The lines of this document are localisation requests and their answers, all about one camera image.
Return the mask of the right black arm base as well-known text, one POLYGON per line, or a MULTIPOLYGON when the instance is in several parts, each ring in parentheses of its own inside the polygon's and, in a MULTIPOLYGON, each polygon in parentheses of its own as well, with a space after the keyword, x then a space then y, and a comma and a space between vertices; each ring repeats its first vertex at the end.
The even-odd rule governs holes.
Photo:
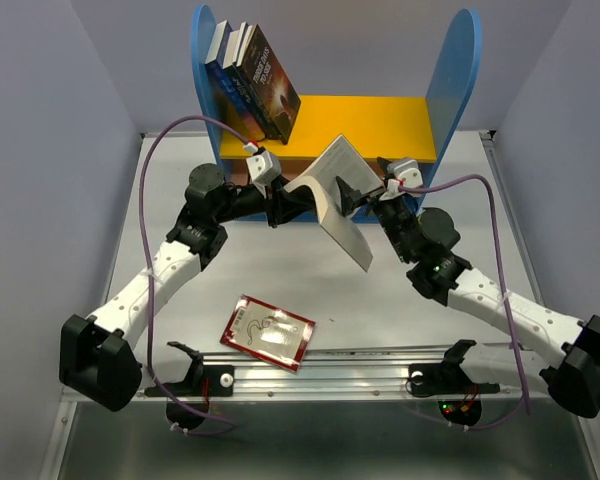
POLYGON ((405 387, 415 398, 443 396, 438 408, 444 420, 467 430, 474 429, 481 419, 481 395, 500 392, 500 385, 475 382, 461 369, 469 353, 476 353, 474 340, 459 340, 445 351, 438 362, 412 363, 405 387))

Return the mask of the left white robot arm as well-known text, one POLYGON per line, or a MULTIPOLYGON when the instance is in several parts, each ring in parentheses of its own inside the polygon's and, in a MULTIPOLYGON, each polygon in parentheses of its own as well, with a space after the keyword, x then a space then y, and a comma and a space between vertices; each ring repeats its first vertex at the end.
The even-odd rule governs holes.
POLYGON ((184 197, 151 265, 87 317, 72 315, 62 326, 60 382, 112 412, 130 402, 146 373, 134 348, 148 316, 217 256, 228 238, 225 223, 263 213, 276 227, 315 207, 308 193, 292 190, 281 175, 267 186, 234 185, 211 163, 191 171, 184 197))

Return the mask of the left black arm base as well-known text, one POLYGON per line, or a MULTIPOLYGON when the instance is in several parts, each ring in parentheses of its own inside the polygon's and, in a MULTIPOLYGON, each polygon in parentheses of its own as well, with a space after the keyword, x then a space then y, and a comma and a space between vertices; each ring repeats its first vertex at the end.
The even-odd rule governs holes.
POLYGON ((228 398, 233 395, 235 368, 230 364, 204 365, 204 355, 184 343, 169 341, 161 348, 178 351, 176 356, 162 358, 155 370, 164 374, 164 390, 155 384, 148 369, 143 369, 140 392, 148 398, 165 398, 166 420, 172 431, 186 436, 213 436, 228 433, 235 424, 211 412, 211 397, 228 398))

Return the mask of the dark sunset paperback book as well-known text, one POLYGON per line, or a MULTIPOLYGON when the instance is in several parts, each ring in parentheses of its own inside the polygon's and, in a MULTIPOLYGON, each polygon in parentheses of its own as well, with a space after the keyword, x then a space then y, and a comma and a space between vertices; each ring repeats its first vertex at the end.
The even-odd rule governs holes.
POLYGON ((339 135, 299 176, 285 185, 284 190, 290 194, 310 192, 321 228, 367 272, 373 254, 359 227, 350 219, 351 213, 342 213, 337 177, 361 194, 383 186, 349 140, 339 135))

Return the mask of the Three Days To See book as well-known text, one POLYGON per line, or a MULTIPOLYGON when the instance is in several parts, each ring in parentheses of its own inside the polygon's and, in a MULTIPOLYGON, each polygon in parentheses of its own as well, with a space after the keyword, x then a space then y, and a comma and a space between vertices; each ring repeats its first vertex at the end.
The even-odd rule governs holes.
POLYGON ((259 25, 253 25, 244 59, 238 64, 255 88, 286 145, 299 114, 301 99, 259 25))

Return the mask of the blue Jane Eyre book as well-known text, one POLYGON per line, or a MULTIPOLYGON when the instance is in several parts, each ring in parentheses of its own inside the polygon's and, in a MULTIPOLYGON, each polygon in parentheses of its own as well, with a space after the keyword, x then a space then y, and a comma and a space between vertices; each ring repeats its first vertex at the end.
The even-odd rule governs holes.
POLYGON ((229 81, 223 73, 223 61, 230 33, 234 31, 227 20, 218 23, 214 29, 211 43, 205 59, 207 73, 213 78, 219 89, 226 97, 227 103, 233 105, 229 99, 229 81))

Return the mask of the red bordered cream book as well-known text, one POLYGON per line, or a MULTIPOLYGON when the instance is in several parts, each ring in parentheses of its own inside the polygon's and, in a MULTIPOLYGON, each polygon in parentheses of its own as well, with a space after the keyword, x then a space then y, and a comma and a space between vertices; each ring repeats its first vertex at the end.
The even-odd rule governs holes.
POLYGON ((247 295, 241 295, 220 343, 285 371, 297 373, 316 323, 247 295))

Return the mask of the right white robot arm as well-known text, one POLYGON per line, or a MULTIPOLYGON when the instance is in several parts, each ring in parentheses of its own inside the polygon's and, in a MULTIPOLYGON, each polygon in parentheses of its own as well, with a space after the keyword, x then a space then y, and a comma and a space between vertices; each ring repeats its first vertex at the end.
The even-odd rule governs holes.
POLYGON ((506 288, 500 276, 490 280, 455 255, 460 235, 449 214, 439 208, 413 213, 392 178, 378 192, 362 194, 336 180, 344 211, 368 205, 399 259, 411 265, 407 277, 424 298, 478 318, 507 333, 512 341, 514 378, 524 393, 530 374, 567 411, 594 418, 600 411, 600 316, 584 321, 546 309, 506 288))

